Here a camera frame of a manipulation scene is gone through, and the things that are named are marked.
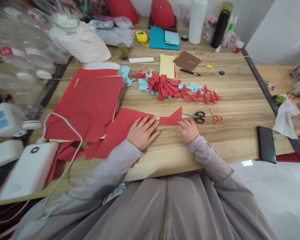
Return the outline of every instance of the scissor handle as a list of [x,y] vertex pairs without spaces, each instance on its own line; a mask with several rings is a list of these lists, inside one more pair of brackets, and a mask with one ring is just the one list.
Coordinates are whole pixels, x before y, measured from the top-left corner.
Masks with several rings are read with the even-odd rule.
[[213,123],[218,124],[218,119],[216,118],[216,115],[213,115]]
[[198,118],[194,118],[194,120],[197,122],[197,123],[204,123],[204,119],[203,118],[200,118],[200,117],[198,117]]
[[199,117],[204,117],[206,114],[202,111],[196,112],[195,115],[199,116]]
[[220,116],[218,116],[218,115],[216,115],[216,117],[218,118],[218,120],[219,120],[220,122],[223,121],[223,117],[220,117]]

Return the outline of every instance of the black scissors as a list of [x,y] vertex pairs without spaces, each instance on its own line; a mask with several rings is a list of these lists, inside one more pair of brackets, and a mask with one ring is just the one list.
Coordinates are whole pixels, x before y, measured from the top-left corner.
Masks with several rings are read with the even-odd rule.
[[204,119],[203,117],[206,115],[204,112],[196,112],[195,114],[185,114],[183,113],[182,115],[185,115],[185,116],[188,116],[188,117],[193,117],[194,120],[197,122],[197,123],[204,123]]

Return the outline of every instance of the black table edge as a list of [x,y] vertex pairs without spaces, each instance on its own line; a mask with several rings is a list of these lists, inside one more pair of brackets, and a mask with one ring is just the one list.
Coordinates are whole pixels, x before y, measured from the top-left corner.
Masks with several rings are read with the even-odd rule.
[[[241,49],[241,51],[242,51],[242,54],[243,54],[244,56],[249,56],[247,50],[246,50],[244,47]],[[277,104],[275,103],[275,101],[272,99],[272,95],[271,95],[271,93],[269,92],[267,86],[264,84],[262,77],[260,76],[258,70],[256,69],[256,66],[254,65],[254,63],[253,63],[253,61],[251,60],[250,57],[246,57],[245,59],[246,59],[248,65],[249,65],[249,67],[250,67],[250,69],[251,69],[253,75],[255,76],[255,78],[256,78],[258,84],[260,85],[260,88],[262,89],[263,94],[265,95],[266,99],[268,100],[268,103],[269,103],[269,105],[270,105],[272,111],[273,111],[274,114],[277,116],[277,115],[278,115],[278,109],[279,109],[279,108],[278,108]],[[299,145],[299,143],[298,143],[298,140],[296,140],[296,139],[291,139],[291,138],[289,138],[289,137],[288,137],[288,140],[289,140],[289,142],[290,142],[290,144],[291,144],[293,150],[294,150],[295,152],[300,152],[300,145]]]
[[[62,78],[65,71],[67,70],[67,67],[70,63],[72,58],[69,59],[67,64],[59,64],[56,67],[56,72],[52,75],[52,78]],[[46,83],[46,88],[47,88],[47,94],[43,98],[41,105],[46,108],[52,95],[54,94],[55,90],[57,89],[57,86],[59,84],[60,80],[52,80],[49,79],[48,82]],[[21,140],[23,142],[23,145],[25,146],[27,142],[29,141],[31,134],[33,130],[28,130],[27,133],[21,137],[13,137],[13,140]],[[0,167],[0,189],[2,185],[4,184],[6,178],[8,177],[9,173],[13,169],[14,165],[16,164],[17,161],[10,162],[2,167]]]

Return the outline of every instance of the white power bank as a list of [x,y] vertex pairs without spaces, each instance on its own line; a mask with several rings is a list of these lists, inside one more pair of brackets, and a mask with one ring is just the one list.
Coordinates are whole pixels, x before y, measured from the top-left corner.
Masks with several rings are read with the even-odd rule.
[[0,167],[17,160],[23,152],[23,144],[20,140],[8,140],[0,143]]
[[0,200],[23,197],[42,190],[58,147],[58,143],[27,146],[11,171]]

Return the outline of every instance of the white wall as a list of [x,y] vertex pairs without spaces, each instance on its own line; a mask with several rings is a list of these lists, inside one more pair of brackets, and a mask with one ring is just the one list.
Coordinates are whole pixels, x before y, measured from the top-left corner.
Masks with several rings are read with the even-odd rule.
[[[141,16],[149,16],[152,0],[130,0]],[[168,0],[174,14],[178,14],[178,4],[191,5],[191,0]],[[206,17],[214,15],[218,17],[222,2],[224,0],[208,0]],[[238,14],[236,32],[241,40],[248,44],[253,33],[266,16],[268,10],[275,0],[231,0],[233,3],[233,14]]]
[[246,50],[269,62],[253,60],[255,64],[300,63],[300,0],[275,0]]

